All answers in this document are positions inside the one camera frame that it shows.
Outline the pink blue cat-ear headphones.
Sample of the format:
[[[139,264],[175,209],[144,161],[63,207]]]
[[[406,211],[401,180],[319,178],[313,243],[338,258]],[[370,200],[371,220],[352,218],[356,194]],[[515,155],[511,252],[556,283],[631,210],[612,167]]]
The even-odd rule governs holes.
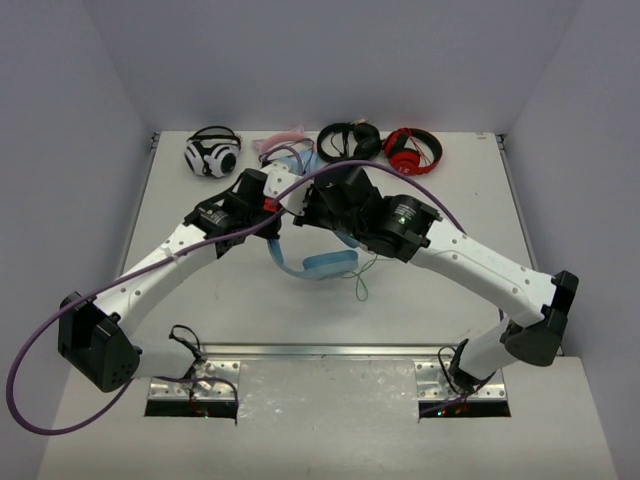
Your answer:
[[[251,144],[261,166],[280,162],[297,175],[306,175],[319,167],[316,142],[302,126],[253,140]]]

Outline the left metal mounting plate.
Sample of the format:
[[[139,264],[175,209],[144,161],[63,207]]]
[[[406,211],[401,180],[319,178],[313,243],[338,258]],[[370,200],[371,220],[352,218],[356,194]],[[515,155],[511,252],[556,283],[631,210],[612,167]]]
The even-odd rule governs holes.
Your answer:
[[[209,357],[192,367],[177,382],[152,378],[150,400],[231,401],[239,389],[241,361]]]

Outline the red black headphones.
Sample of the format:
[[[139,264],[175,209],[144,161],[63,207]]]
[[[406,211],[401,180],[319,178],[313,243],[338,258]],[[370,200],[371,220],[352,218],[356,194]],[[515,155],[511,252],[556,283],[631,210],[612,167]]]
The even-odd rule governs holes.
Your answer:
[[[410,127],[392,131],[382,143],[390,166],[405,176],[426,175],[443,156],[440,141],[430,132]]]

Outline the metal mounting plate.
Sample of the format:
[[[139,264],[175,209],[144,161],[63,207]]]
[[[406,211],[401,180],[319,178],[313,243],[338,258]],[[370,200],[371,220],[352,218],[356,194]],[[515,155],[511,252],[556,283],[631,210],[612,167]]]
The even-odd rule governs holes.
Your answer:
[[[150,400],[231,401],[239,389],[241,361],[209,357],[192,367],[177,382],[152,378]]]
[[[459,396],[445,379],[436,357],[416,359],[414,361],[417,398],[422,402],[452,401]],[[498,371],[486,385],[474,391],[469,402],[506,401],[507,391],[502,373]]]

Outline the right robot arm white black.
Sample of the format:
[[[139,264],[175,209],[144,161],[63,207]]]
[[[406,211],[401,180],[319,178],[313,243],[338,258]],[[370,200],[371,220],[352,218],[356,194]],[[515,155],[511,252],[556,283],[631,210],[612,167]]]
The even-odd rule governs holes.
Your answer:
[[[551,365],[561,346],[578,278],[524,267],[472,239],[434,207],[408,194],[382,195],[360,166],[332,165],[298,187],[298,226],[344,233],[369,251],[433,271],[497,307],[505,316],[463,340],[447,376],[471,393],[517,361]]]

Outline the white black headphones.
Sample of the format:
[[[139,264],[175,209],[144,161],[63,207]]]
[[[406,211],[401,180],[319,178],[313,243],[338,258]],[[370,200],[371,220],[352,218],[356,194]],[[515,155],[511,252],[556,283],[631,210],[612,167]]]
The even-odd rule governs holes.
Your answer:
[[[187,139],[183,156],[193,174],[223,178],[235,170],[241,148],[241,137],[232,129],[213,125]]]

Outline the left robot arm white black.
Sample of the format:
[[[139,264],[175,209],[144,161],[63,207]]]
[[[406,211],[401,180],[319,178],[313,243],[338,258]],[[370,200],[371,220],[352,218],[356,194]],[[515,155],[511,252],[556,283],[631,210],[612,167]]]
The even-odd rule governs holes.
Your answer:
[[[58,350],[100,391],[133,378],[187,377],[202,353],[180,340],[137,340],[155,307],[189,276],[241,245],[250,235],[277,235],[280,223],[265,205],[269,168],[247,169],[232,189],[199,202],[171,235],[120,277],[116,286],[62,302]]]

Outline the black headset with microphone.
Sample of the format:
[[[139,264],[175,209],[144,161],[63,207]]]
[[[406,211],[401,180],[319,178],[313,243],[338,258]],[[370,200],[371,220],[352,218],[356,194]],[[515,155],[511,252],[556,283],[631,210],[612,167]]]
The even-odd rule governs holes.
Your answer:
[[[341,136],[342,146],[333,146],[335,154],[324,148],[326,141],[331,142]],[[316,149],[319,158],[327,165],[352,160],[372,160],[382,149],[380,131],[366,121],[336,122],[324,127],[318,134]]]

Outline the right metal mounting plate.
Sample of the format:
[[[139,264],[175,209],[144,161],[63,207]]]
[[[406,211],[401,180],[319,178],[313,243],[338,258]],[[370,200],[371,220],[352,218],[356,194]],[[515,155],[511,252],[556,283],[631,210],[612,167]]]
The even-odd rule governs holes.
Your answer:
[[[417,398],[422,402],[452,401],[459,396],[445,379],[436,357],[416,359],[414,361]],[[502,373],[498,371],[486,385],[474,391],[469,402],[506,401],[507,391]]]

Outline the light blue headphones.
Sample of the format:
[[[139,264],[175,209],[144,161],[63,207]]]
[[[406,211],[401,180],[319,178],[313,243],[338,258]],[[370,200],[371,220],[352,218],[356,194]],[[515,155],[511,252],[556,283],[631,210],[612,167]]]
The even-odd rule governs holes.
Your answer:
[[[336,233],[336,236],[347,246],[346,250],[306,257],[302,261],[301,270],[285,263],[279,240],[268,240],[267,247],[272,260],[286,274],[301,280],[321,281],[351,273],[359,265],[359,255],[356,252],[359,242],[345,234]]]

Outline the aluminium table edge rail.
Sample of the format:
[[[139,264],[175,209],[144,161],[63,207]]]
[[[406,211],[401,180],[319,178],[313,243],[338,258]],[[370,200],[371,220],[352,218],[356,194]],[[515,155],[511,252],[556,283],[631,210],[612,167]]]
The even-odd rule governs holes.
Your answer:
[[[354,343],[211,343],[202,348],[213,356],[232,357],[427,357],[436,356],[450,344],[354,344]]]

